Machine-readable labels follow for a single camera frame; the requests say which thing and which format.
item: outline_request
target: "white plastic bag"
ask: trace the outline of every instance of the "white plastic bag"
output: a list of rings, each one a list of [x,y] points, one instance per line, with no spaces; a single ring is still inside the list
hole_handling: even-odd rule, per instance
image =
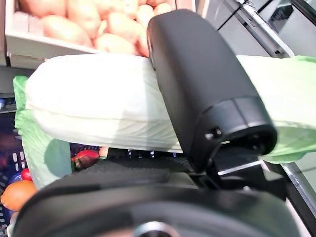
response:
[[[59,140],[182,152],[149,59],[100,54],[49,59],[28,79],[27,104]]]

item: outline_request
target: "green plastic bag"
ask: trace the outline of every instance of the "green plastic bag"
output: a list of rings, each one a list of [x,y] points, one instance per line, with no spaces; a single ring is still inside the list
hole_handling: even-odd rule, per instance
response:
[[[23,76],[17,76],[13,80],[17,107],[15,127],[22,137],[32,180],[37,189],[40,189],[72,172],[70,145],[48,136],[35,123],[32,112],[25,108],[26,82],[27,77]]]
[[[262,159],[287,163],[316,151],[316,58],[238,59],[278,130],[275,149]]]

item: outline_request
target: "potato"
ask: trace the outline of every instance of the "potato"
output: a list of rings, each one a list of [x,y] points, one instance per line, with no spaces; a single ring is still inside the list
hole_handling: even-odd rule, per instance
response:
[[[142,26],[136,21],[128,18],[123,13],[111,13],[108,18],[108,31],[111,34],[123,37],[135,44]]]
[[[146,4],[147,0],[138,0],[138,5]]]
[[[124,12],[125,4],[122,0],[94,0],[102,20],[106,20],[111,12]]]
[[[97,37],[100,37],[101,35],[105,34],[108,32],[108,22],[107,21],[102,21],[101,25],[98,29],[97,32]]]
[[[126,39],[112,35],[104,34],[95,40],[95,48],[105,52],[136,55],[136,47]]]
[[[66,0],[19,0],[22,11],[36,16],[66,16]]]
[[[96,4],[91,0],[68,0],[68,19],[83,28],[93,40],[101,24]]]
[[[138,41],[137,41],[137,46],[145,57],[149,58],[149,49],[147,46],[147,32],[146,30],[142,30],[142,32],[139,35]]]
[[[121,0],[124,3],[124,13],[131,19],[136,18],[138,0]]]
[[[162,4],[159,4],[158,6],[155,7],[154,13],[155,13],[155,16],[158,16],[160,14],[164,14],[164,13],[170,12],[172,10],[173,9],[169,4],[162,3]]]
[[[150,6],[158,6],[159,4],[165,3],[167,0],[147,0],[147,4]]]
[[[44,35],[50,38],[63,40],[92,47],[88,34],[76,23],[62,16],[46,16],[41,19]]]
[[[152,6],[141,5],[138,8],[136,20],[147,29],[150,19],[155,16]]]

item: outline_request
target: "tomato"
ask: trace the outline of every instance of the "tomato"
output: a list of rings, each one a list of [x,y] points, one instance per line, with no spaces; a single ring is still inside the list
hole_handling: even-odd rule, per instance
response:
[[[23,180],[32,181],[32,177],[28,168],[25,168],[21,171],[21,177]]]

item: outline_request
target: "metal bar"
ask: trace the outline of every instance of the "metal bar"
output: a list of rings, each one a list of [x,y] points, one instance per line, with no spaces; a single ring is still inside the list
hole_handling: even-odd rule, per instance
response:
[[[293,51],[247,2],[242,3],[237,0],[226,0],[225,5],[231,12],[240,6],[240,10],[235,14],[235,17],[271,57],[284,58],[286,56],[295,56]]]
[[[281,164],[284,171],[301,194],[303,200],[316,217],[316,192],[295,163]]]

